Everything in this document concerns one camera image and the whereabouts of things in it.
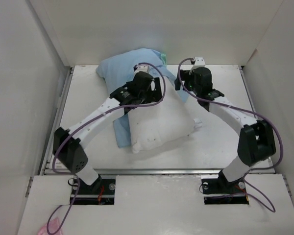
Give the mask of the white pillow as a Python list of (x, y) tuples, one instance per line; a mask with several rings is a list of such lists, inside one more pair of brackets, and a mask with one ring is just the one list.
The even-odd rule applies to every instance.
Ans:
[(191, 117), (167, 77), (165, 82), (166, 94), (161, 103), (128, 113), (131, 149), (135, 154), (186, 137), (202, 127), (202, 121)]

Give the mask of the light blue pillowcase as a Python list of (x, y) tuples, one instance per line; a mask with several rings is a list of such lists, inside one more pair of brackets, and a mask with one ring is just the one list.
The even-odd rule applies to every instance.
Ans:
[[(175, 76), (167, 69), (162, 53), (141, 48), (119, 54), (101, 61), (96, 69), (99, 77), (105, 80), (109, 93), (132, 81), (134, 77), (134, 66), (141, 62), (151, 63), (149, 74), (158, 77), (163, 74), (167, 77), (174, 87)], [(188, 96), (184, 91), (176, 91), (181, 100), (185, 103)], [(119, 148), (131, 146), (130, 126), (128, 114), (113, 122), (115, 137)]]

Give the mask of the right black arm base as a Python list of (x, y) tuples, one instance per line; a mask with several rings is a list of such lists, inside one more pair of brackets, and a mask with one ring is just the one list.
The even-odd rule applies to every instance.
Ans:
[(231, 183), (221, 178), (202, 178), (199, 191), (206, 205), (248, 205), (245, 183), (242, 178)]

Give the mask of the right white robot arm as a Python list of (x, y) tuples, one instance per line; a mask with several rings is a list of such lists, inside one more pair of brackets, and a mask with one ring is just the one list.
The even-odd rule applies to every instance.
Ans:
[(232, 193), (254, 165), (276, 153), (272, 125), (264, 118), (250, 116), (250, 111), (234, 107), (222, 92), (213, 88), (212, 73), (206, 67), (179, 69), (174, 84), (177, 91), (186, 91), (238, 134), (237, 156), (208, 184), (210, 194)]

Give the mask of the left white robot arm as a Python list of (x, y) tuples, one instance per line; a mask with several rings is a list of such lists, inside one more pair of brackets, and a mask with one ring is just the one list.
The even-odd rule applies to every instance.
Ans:
[(90, 141), (115, 120), (138, 107), (152, 107), (160, 103), (165, 94), (163, 76), (153, 77), (140, 71), (132, 81), (114, 90), (103, 104), (84, 120), (54, 132), (53, 154), (71, 174), (83, 182), (89, 194), (99, 191), (101, 176), (93, 169), (85, 148)]

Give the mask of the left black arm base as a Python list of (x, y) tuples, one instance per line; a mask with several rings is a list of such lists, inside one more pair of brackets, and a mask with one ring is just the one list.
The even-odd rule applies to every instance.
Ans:
[(103, 178), (91, 188), (91, 186), (80, 181), (80, 188), (73, 202), (74, 205), (97, 205), (106, 206), (115, 203), (115, 178)]

